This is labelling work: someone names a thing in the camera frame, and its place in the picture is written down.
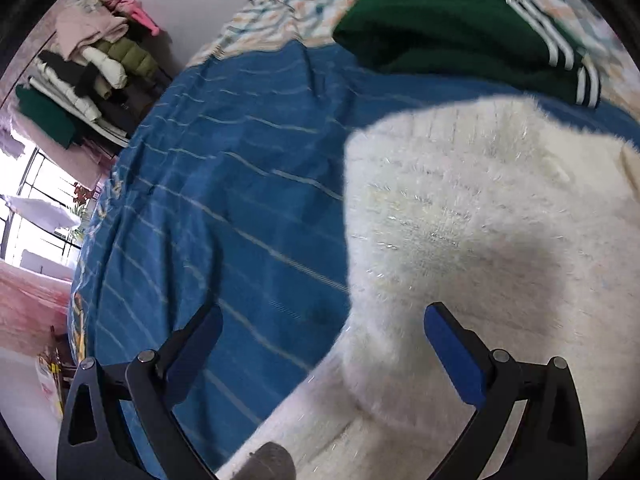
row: white puffer jacket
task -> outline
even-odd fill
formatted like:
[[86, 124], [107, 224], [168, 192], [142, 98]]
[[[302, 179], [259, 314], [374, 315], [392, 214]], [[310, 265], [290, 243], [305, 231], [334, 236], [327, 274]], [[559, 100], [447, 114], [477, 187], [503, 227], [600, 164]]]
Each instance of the white puffer jacket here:
[[111, 86], [114, 88], [125, 87], [127, 75], [124, 72], [124, 67], [119, 62], [92, 46], [84, 47], [80, 53], [87, 61], [98, 67], [100, 73]]
[[71, 102], [71, 104], [77, 108], [82, 115], [87, 118], [87, 120], [95, 121], [98, 117], [102, 116], [100, 110], [98, 110], [98, 107], [93, 101], [91, 101], [91, 99], [88, 97], [78, 97], [73, 87], [66, 81], [62, 81], [62, 79], [58, 77], [58, 74], [56, 74], [56, 71], [50, 66], [39, 58], [36, 58], [35, 63], [44, 78], [60, 90], [60, 92], [62, 92], [69, 102]]

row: pile of clothes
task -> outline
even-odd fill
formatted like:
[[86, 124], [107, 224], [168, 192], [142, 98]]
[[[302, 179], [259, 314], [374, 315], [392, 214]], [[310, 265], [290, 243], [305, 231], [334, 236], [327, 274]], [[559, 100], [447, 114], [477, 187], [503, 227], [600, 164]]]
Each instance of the pile of clothes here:
[[89, 189], [170, 83], [140, 46], [159, 32], [137, 0], [73, 0], [29, 84], [15, 89], [19, 130]]

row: white knit fabric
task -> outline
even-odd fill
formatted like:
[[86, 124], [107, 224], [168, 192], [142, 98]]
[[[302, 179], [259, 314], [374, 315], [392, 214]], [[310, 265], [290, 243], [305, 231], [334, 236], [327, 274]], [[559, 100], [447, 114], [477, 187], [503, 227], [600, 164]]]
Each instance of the white knit fabric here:
[[432, 301], [489, 348], [566, 358], [597, 478], [640, 418], [639, 160], [526, 99], [405, 112], [354, 134], [348, 322], [220, 478], [269, 440], [303, 480], [427, 478], [472, 413], [424, 336]]

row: blue gripper pad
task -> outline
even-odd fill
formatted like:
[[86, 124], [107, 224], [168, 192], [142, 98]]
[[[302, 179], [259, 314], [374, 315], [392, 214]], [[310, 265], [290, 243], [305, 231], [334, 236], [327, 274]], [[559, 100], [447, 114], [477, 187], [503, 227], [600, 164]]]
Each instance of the blue gripper pad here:
[[456, 333], [430, 304], [424, 313], [424, 333], [433, 346], [463, 402], [482, 408], [485, 400], [485, 377]]

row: screw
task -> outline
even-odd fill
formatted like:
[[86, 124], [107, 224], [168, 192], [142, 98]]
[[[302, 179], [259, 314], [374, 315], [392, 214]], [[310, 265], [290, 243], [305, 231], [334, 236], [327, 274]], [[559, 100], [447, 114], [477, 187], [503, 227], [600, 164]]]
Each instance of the screw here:
[[138, 354], [138, 361], [141, 363], [148, 363], [154, 360], [156, 352], [154, 350], [143, 350]]
[[567, 365], [566, 361], [564, 359], [562, 359], [561, 357], [554, 357], [554, 366], [556, 368], [564, 369], [564, 368], [567, 368], [568, 365]]
[[93, 368], [95, 365], [95, 359], [93, 357], [88, 357], [87, 359], [83, 359], [80, 363], [80, 367], [82, 370], [88, 370], [89, 368]]
[[511, 356], [506, 350], [502, 350], [501, 348], [494, 350], [494, 359], [499, 363], [507, 362], [510, 359], [510, 357]]

